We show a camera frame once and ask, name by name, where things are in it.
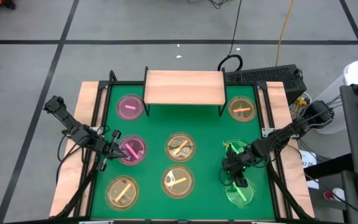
pink stick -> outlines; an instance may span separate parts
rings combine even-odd
[[[126,143],[125,146],[128,148],[129,152],[131,152],[132,155],[134,155],[134,157],[135,157],[136,159],[139,158],[139,156],[135,153],[135,151],[131,148],[131,146],[128,145],[128,143]]]
[[[136,107],[134,107],[134,106],[125,105],[124,107],[128,108],[128,109],[131,109],[131,110],[136,110]]]

green petri dish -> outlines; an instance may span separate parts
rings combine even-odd
[[[246,140],[243,139],[239,139],[239,138],[235,138],[235,139],[230,139],[226,142],[224,142],[226,144],[231,144],[232,149],[237,153],[241,153],[244,152],[244,147],[248,145],[248,142]],[[223,151],[224,151],[224,157],[226,157],[226,153],[227,150],[229,149],[229,146],[223,146]]]
[[[250,204],[256,195],[256,188],[254,183],[247,179],[248,187],[237,187],[236,184],[226,186],[224,193],[227,199],[239,208],[244,208]]]

wooden platform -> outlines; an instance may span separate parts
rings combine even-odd
[[[147,70],[147,105],[223,105],[225,101],[223,72]]]

gray floor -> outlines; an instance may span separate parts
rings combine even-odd
[[[57,45],[31,40],[58,40],[74,0],[16,0],[17,9],[0,8],[0,204],[50,70]],[[347,0],[358,26],[358,1]],[[237,40],[277,40],[289,0],[243,0]],[[238,1],[216,10],[208,1],[79,0],[67,40],[230,40]],[[285,40],[357,40],[339,0],[297,0]],[[215,70],[226,44],[66,44],[47,99],[63,96],[73,112],[83,80],[105,80],[113,69],[120,80],[141,80],[147,65],[156,70]],[[243,69],[271,67],[276,45],[234,45]],[[283,45],[280,64],[303,70],[308,93],[316,97],[343,68],[358,60],[358,45]],[[236,62],[227,62],[234,70]],[[42,112],[4,221],[47,218],[55,187],[56,150],[63,126]],[[304,138],[317,153],[336,157],[350,152],[347,133]],[[313,194],[314,210],[323,220],[341,221],[342,213],[326,210]]]

green table surface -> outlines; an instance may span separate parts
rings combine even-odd
[[[108,161],[104,172],[98,174],[91,210],[92,219],[169,219],[169,220],[274,220],[269,180],[265,169],[248,168],[244,175],[255,185],[255,197],[244,208],[232,204],[218,180],[224,157],[223,142],[241,138],[252,142],[260,138],[258,115],[243,123],[233,119],[227,107],[221,117],[217,106],[151,105],[150,116],[143,112],[134,120],[124,120],[116,114],[116,103],[127,94],[142,96],[142,85],[114,85],[111,92],[106,125],[119,129],[121,138],[140,136],[147,145],[143,161],[126,166],[118,160]],[[252,86],[227,86],[227,100],[246,96],[255,101]],[[110,130],[105,138],[112,140]],[[196,143],[195,155],[186,162],[175,162],[165,152],[165,141],[177,132],[188,133]],[[189,196],[169,197],[162,189],[163,172],[172,165],[188,167],[195,186]],[[128,210],[115,211],[105,199],[106,187],[115,177],[128,175],[139,186],[139,198]]]

